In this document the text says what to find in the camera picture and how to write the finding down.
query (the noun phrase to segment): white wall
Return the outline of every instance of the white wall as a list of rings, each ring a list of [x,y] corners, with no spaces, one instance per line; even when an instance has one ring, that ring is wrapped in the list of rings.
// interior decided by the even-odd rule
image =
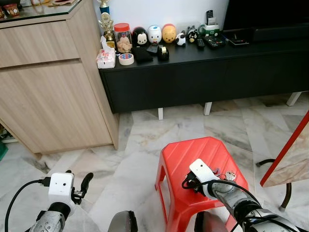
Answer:
[[[100,19],[99,3],[93,0]],[[205,23],[205,12],[213,10],[222,29],[228,0],[110,0],[111,18],[116,23],[128,23],[131,30],[137,26],[145,29],[152,24],[161,28],[166,23]]]

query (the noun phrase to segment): marble floor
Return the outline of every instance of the marble floor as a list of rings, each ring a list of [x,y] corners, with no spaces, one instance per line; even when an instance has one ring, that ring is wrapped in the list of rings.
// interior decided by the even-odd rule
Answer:
[[[88,172],[94,173],[88,193],[64,231],[106,232],[113,215],[133,210],[139,231],[163,232],[165,225],[154,189],[160,150],[168,143],[213,136],[222,140],[246,177],[250,191],[263,207],[309,230],[309,180],[294,182],[292,199],[284,213],[278,210],[285,186],[262,188],[259,184],[270,164],[257,168],[254,163],[276,158],[309,109],[309,94],[302,93],[293,107],[285,102],[288,94],[264,96],[212,104],[211,114],[203,116],[202,104],[164,108],[164,120],[157,110],[120,115],[120,146],[94,147],[34,157],[20,144],[9,144],[0,161],[0,232],[4,231],[6,209],[15,192],[26,182],[70,169],[79,188]],[[165,198],[169,204],[166,183]],[[48,207],[48,189],[27,187],[12,208],[9,228],[25,231],[37,214]],[[224,208],[213,210],[222,218]],[[188,232],[194,231],[195,217]]]

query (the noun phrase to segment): red jar lid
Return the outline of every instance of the red jar lid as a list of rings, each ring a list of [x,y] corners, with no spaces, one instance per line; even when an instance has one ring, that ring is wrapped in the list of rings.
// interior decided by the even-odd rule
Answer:
[[[114,26],[116,32],[125,32],[130,30],[130,26],[128,23],[117,23]]]

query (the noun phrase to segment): black tv cabinet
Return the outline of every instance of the black tv cabinet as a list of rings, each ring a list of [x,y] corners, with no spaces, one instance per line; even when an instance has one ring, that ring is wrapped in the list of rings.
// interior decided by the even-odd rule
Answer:
[[[198,50],[165,44],[169,61],[100,69],[114,113],[309,90],[309,40]]]

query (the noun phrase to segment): red plastic stool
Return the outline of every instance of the red plastic stool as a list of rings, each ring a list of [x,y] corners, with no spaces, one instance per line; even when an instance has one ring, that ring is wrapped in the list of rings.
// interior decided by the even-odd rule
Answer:
[[[228,153],[224,144],[215,138],[206,137],[168,144],[161,152],[155,189],[159,190],[164,214],[166,232],[185,232],[192,215],[211,208],[221,207],[218,200],[194,193],[192,189],[183,189],[182,181],[189,173],[189,165],[196,159],[203,160],[212,170],[220,173],[233,171],[236,183],[248,189],[248,183]],[[166,176],[169,185],[170,209],[166,214],[160,182]],[[236,224],[230,215],[225,226],[230,231]]]

